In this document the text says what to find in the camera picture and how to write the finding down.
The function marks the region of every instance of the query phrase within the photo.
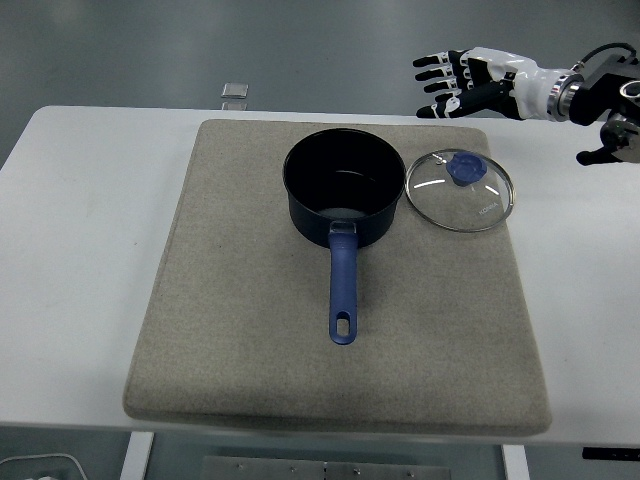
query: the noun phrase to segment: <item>white table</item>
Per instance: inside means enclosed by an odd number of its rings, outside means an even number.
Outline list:
[[[210,118],[483,130],[516,186],[508,224],[553,424],[524,439],[425,440],[640,445],[640,166],[580,166],[575,154],[600,146],[598,125],[497,119],[39,110],[0,170],[1,425],[212,431],[135,421],[121,406],[195,136]]]

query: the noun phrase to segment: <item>beige felt mat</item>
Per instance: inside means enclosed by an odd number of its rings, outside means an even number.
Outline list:
[[[504,224],[449,232],[403,197],[387,234],[358,253],[358,337],[331,342],[330,254],[291,223],[282,164],[300,139],[336,126],[202,124],[131,364],[127,414],[252,429],[546,430]],[[443,148],[490,156],[475,129],[347,126],[384,138],[407,166]]]

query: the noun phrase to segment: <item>cable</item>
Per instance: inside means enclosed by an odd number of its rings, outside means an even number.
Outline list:
[[[47,453],[44,455],[22,455],[19,457],[8,457],[8,458],[5,458],[4,460],[0,460],[0,465],[2,465],[3,463],[12,462],[14,460],[35,460],[37,458],[54,458],[54,457],[67,458],[71,460],[73,463],[76,464],[76,467],[78,467],[78,470],[80,470],[80,475],[82,475],[83,480],[89,480],[85,475],[84,470],[82,470],[82,466],[80,465],[80,462],[78,462],[78,460],[75,457],[68,455],[66,453]]]
[[[606,45],[602,45],[601,47],[598,47],[595,50],[592,50],[589,53],[587,53],[584,56],[584,58],[580,60],[580,63],[584,65],[600,52],[604,52],[605,50],[610,50],[612,48],[623,48],[624,50],[628,50],[631,53],[630,57],[636,56],[636,49],[633,48],[628,43],[607,43]]]

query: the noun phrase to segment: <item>blue saucepan handle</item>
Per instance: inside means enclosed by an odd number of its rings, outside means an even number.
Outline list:
[[[356,339],[358,333],[356,225],[351,222],[331,222],[329,248],[331,249],[329,336],[338,345],[349,345]]]

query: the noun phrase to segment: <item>small gray object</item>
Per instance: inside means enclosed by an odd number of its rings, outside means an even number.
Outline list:
[[[247,109],[246,103],[241,102],[222,102],[221,110],[235,110],[238,112],[244,112]]]
[[[222,98],[247,98],[249,85],[246,83],[225,83]]]

